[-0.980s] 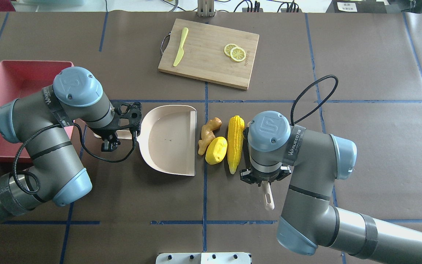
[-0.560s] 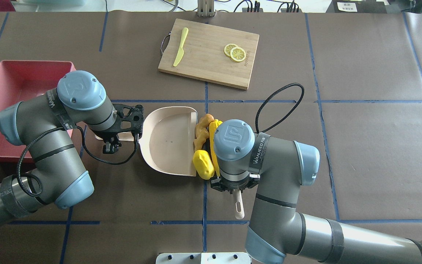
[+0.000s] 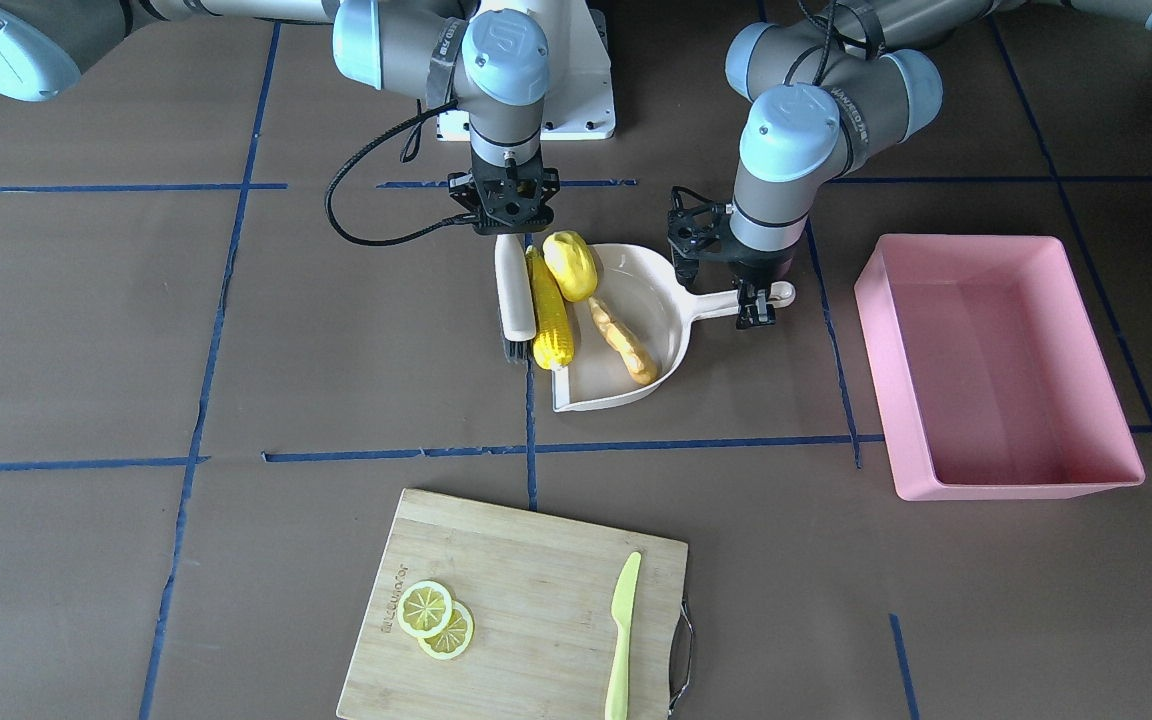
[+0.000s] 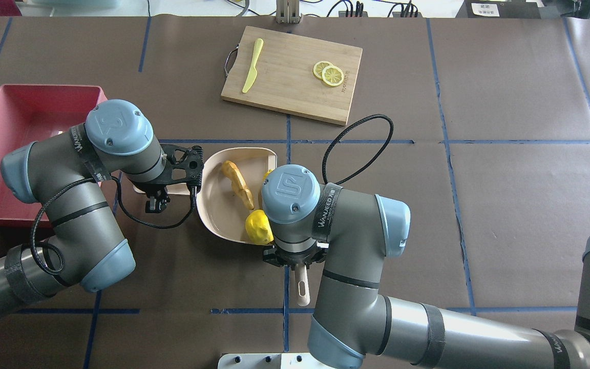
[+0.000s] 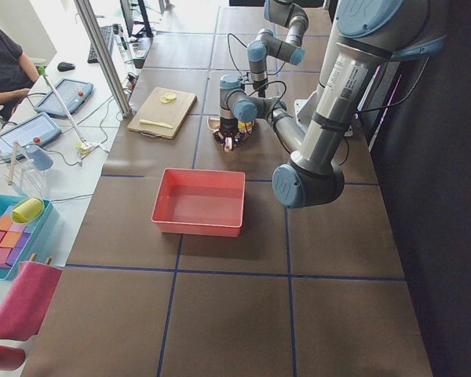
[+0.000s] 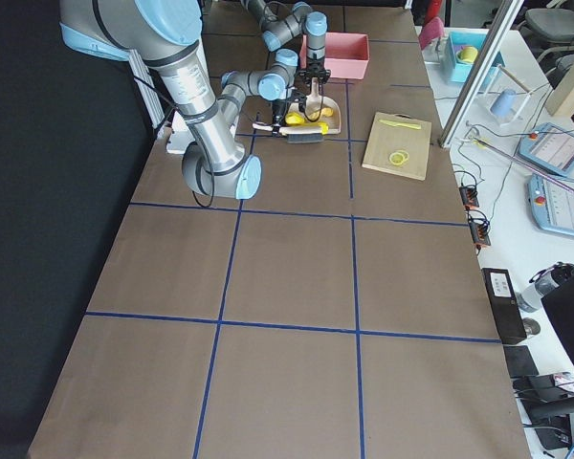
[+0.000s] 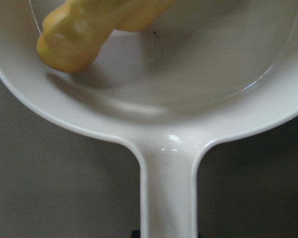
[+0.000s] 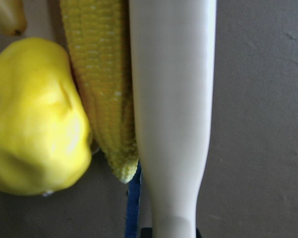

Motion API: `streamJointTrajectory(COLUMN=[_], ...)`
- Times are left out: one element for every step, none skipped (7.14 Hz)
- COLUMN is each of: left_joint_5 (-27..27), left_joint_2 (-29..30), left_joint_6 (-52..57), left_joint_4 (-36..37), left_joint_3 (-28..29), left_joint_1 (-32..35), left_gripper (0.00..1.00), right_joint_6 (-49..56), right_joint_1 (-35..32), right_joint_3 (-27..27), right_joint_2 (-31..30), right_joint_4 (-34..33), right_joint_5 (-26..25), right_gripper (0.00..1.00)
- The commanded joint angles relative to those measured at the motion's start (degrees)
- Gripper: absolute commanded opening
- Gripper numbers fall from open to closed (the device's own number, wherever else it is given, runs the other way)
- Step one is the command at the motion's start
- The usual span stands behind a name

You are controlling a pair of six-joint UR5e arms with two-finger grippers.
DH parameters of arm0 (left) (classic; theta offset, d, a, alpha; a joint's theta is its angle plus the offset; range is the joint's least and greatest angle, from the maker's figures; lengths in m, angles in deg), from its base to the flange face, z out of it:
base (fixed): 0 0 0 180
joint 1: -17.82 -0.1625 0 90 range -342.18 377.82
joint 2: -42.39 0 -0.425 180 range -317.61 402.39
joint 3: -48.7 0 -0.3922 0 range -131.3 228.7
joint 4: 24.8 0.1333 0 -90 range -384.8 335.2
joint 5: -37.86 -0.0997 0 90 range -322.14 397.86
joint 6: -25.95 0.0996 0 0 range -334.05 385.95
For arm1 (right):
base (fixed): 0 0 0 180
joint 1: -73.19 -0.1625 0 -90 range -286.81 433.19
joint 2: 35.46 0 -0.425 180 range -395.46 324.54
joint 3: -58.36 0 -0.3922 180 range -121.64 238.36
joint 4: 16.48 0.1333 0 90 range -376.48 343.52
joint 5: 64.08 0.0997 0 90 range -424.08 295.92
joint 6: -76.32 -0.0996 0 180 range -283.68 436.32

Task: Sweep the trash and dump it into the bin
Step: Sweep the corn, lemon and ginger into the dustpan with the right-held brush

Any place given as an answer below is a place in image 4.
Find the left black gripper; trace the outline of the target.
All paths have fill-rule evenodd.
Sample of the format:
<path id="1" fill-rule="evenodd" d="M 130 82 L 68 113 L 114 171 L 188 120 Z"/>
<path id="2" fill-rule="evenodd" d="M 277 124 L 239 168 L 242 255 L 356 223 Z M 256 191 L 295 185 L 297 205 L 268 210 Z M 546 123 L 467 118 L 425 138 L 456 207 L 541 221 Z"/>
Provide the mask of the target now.
<path id="1" fill-rule="evenodd" d="M 185 184 L 190 194 L 197 195 L 203 184 L 204 149 L 200 146 L 181 147 L 161 144 L 166 154 L 159 175 L 144 184 L 145 213 L 161 213 L 170 203 L 167 187 Z"/>

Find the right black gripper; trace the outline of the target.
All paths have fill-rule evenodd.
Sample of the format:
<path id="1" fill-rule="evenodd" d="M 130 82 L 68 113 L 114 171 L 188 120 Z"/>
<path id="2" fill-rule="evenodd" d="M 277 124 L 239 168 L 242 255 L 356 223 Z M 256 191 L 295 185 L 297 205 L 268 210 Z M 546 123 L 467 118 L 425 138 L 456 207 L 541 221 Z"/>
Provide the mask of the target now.
<path id="1" fill-rule="evenodd" d="M 314 262 L 323 262 L 326 259 L 328 249 L 319 247 L 318 244 L 312 245 L 302 252 L 288 252 L 276 245 L 266 245 L 263 247 L 262 259 L 264 262 L 276 267 L 289 266 L 294 269 L 297 264 L 304 264 L 306 268 Z"/>

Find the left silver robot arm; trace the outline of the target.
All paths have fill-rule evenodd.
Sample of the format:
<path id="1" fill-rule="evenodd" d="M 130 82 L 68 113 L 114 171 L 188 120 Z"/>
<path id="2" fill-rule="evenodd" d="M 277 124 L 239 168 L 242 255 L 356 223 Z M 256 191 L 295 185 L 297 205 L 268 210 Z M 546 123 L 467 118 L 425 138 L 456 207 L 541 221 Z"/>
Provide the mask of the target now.
<path id="1" fill-rule="evenodd" d="M 0 172 L 23 203 L 39 203 L 29 240 L 0 258 L 0 317 L 56 296 L 73 285 L 101 291 L 136 266 L 100 183 L 121 171 L 147 196 L 146 213 L 161 213 L 169 185 L 183 183 L 195 209 L 203 149 L 161 144 L 149 120 L 121 99 L 99 103 L 84 123 L 3 157 Z"/>

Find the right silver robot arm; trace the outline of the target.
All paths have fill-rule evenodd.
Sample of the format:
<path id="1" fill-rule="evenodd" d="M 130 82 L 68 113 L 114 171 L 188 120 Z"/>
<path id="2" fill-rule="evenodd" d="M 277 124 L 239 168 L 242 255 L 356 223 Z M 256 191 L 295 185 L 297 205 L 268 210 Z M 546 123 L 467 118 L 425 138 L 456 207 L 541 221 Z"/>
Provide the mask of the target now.
<path id="1" fill-rule="evenodd" d="M 326 366 L 384 355 L 417 368 L 590 368 L 590 237 L 573 330 L 548 333 L 379 293 L 384 261 L 402 255 L 410 209 L 396 199 L 322 185 L 300 165 L 262 186 L 277 247 L 328 244 L 308 337 Z"/>

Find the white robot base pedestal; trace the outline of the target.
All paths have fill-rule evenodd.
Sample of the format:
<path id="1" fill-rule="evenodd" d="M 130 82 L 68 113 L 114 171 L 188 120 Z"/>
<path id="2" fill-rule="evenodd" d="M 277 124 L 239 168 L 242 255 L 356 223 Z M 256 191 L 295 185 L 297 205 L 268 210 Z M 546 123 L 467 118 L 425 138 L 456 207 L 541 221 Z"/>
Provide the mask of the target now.
<path id="1" fill-rule="evenodd" d="M 230 353 L 224 354 L 218 368 L 321 368 L 323 364 L 309 353 Z"/>

